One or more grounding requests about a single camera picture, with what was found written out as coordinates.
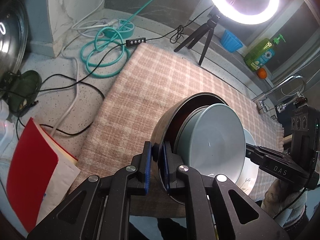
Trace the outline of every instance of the blue plastic bowl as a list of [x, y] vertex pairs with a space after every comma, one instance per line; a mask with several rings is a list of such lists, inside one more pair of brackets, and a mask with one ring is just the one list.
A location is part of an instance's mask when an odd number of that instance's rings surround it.
[[229, 52], [235, 52], [243, 47], [242, 42], [230, 31], [225, 30], [220, 43]]

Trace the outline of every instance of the dish soap bottle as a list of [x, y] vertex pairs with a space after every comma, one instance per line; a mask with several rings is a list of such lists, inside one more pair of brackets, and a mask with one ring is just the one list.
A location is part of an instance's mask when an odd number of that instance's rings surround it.
[[245, 55], [244, 62], [252, 70], [256, 71], [267, 63], [276, 53], [276, 47], [284, 38], [281, 34], [277, 38], [271, 39], [265, 38], [260, 41], [250, 52]]

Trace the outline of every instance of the black tripod leg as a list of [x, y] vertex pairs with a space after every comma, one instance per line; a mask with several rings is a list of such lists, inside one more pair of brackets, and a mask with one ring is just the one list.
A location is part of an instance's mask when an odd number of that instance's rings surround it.
[[200, 57], [200, 60], [199, 60], [199, 66], [201, 66], [202, 61], [204, 60], [204, 56], [207, 53], [210, 41], [211, 41], [212, 36], [213, 36], [213, 32], [214, 32], [214, 29], [210, 29], [210, 31], [208, 33], [208, 37], [207, 37], [207, 40], [205, 41], [204, 48], [202, 50], [201, 57]]
[[195, 37], [193, 41], [190, 42], [188, 49], [192, 49], [192, 47], [207, 33], [208, 29], [205, 29], [200, 35]]
[[184, 46], [186, 46], [190, 41], [192, 41], [194, 38], [196, 38], [198, 35], [200, 35], [204, 29], [206, 29], [206, 32], [208, 31], [209, 27], [207, 24], [202, 24], [198, 29], [196, 29], [188, 38], [186, 38], [178, 47], [176, 47], [173, 51], [178, 52], [180, 49], [182, 49]]

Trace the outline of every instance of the red book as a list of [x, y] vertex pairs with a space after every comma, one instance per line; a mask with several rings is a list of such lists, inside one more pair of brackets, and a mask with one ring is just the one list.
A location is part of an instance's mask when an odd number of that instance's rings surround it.
[[[27, 232], [63, 199], [80, 172], [76, 163], [39, 124], [29, 119], [14, 151], [7, 179], [8, 200]], [[63, 176], [68, 178], [67, 182], [62, 181]]]

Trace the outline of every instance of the metal screw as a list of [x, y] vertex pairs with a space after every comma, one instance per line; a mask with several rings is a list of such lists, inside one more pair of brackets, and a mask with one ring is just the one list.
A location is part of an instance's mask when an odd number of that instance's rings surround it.
[[217, 176], [217, 180], [220, 181], [220, 182], [225, 182], [225, 181], [227, 181], [227, 177], [225, 175], [223, 175], [223, 174], [219, 174]]
[[88, 180], [89, 180], [90, 182], [96, 182], [96, 181], [98, 180], [98, 176], [97, 176], [97, 175], [91, 175], [91, 176], [88, 178]]
[[125, 169], [126, 169], [127, 171], [133, 172], [133, 171], [136, 170], [136, 167], [133, 166], [133, 165], [129, 165], [129, 166], [127, 166]]
[[188, 171], [189, 167], [187, 165], [181, 165], [181, 166], [179, 166], [179, 170], [180, 171]]

